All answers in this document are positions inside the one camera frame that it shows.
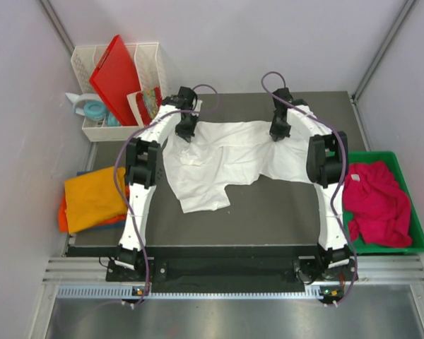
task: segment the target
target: gray floor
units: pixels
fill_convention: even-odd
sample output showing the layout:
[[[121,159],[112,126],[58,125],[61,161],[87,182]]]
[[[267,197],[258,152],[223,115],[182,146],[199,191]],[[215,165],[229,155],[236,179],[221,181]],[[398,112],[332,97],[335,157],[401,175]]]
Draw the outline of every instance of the gray floor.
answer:
[[[348,136],[349,150],[364,150],[353,108],[346,92],[295,93],[313,112]],[[202,109],[214,106],[213,95],[203,95]],[[267,94],[221,95],[220,109],[202,121],[271,121],[273,101]],[[121,143],[100,143],[94,170],[112,166]],[[147,245],[264,245],[316,244],[319,236],[317,195],[312,185],[266,177],[250,186],[228,186],[231,206],[215,212],[184,214],[163,179],[151,202],[146,228]],[[77,234],[76,246],[115,246],[122,229],[88,230]]]
[[[300,300],[152,300],[134,311],[94,309],[101,303],[58,299],[46,338],[424,338],[404,286],[357,286],[337,309]]]

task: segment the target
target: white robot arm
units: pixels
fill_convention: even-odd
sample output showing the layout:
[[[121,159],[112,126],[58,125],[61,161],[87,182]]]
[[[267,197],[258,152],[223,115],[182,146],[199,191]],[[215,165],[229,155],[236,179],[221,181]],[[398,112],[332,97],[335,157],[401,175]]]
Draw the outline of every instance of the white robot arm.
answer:
[[[287,88],[275,92],[284,99],[292,97]],[[294,109],[289,109],[281,103],[274,101],[276,110],[273,118],[270,134],[274,141],[289,137],[290,127],[294,126],[302,136],[310,141],[306,171],[317,192],[319,199],[320,236],[318,241],[319,257],[324,269],[346,265],[349,262],[350,252],[347,240],[339,227],[338,220],[331,210],[331,196],[336,189],[336,173],[341,173],[336,140],[330,129],[315,122],[304,114]],[[126,149],[126,175],[129,179],[130,197],[129,202],[134,209],[134,215],[128,213],[124,233],[119,242],[118,253],[115,259],[117,265],[129,269],[135,269],[137,253],[141,250],[141,244],[135,233],[132,218],[135,217],[139,234],[145,245],[146,221],[149,206],[156,188],[157,180],[162,174],[161,169],[161,145],[165,142],[170,132],[175,129],[176,134],[190,141],[194,136],[194,128],[197,123],[197,114],[171,114],[178,109],[199,110],[197,96],[189,88],[180,88],[177,96],[167,97],[155,117],[160,122],[152,129],[143,132],[139,138],[134,139]],[[327,156],[326,150],[335,151],[331,157]],[[341,187],[336,196],[336,211],[342,222],[342,191]]]

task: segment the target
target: green basket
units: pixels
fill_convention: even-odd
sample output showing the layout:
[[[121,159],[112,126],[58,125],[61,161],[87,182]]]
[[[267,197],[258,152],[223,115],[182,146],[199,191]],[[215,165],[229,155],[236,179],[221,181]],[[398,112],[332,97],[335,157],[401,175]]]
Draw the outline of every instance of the green basket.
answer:
[[[408,192],[407,185],[404,180],[404,176],[402,175],[401,168],[399,167],[399,163],[397,162],[396,155],[393,152],[349,152],[349,163],[353,164],[355,162],[364,162],[365,164],[371,164],[376,161],[383,161],[387,164],[389,170],[394,174],[397,182],[401,189],[408,194],[410,197],[410,193]],[[410,230],[408,234],[413,240],[410,247],[406,247],[403,249],[394,248],[394,247],[385,247],[376,244],[365,244],[361,236],[358,237],[353,242],[355,246],[355,250],[359,254],[371,254],[371,253],[418,253],[424,252],[424,232],[419,223],[418,215],[416,214],[415,206],[411,201],[411,219],[410,219]],[[347,223],[351,221],[353,218],[353,214],[348,211],[344,211],[344,224],[347,227]]]

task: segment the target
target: white garment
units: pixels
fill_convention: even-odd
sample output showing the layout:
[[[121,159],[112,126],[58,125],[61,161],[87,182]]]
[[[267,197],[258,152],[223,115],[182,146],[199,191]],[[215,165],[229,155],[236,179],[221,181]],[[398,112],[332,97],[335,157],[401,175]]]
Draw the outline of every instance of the white garment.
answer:
[[[294,129],[273,142],[270,122],[198,122],[188,143],[172,133],[163,151],[165,173],[184,213],[230,205],[227,185],[250,185],[263,174],[307,182],[307,141]]]

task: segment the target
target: crumpled red cloth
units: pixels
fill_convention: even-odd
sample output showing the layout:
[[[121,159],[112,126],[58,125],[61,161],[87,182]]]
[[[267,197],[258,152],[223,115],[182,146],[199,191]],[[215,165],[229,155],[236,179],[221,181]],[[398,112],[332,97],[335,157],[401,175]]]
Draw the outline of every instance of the crumpled red cloth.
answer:
[[[366,244],[411,245],[410,199],[384,162],[349,166],[343,204],[353,213],[353,220],[348,223],[352,241],[361,234]]]

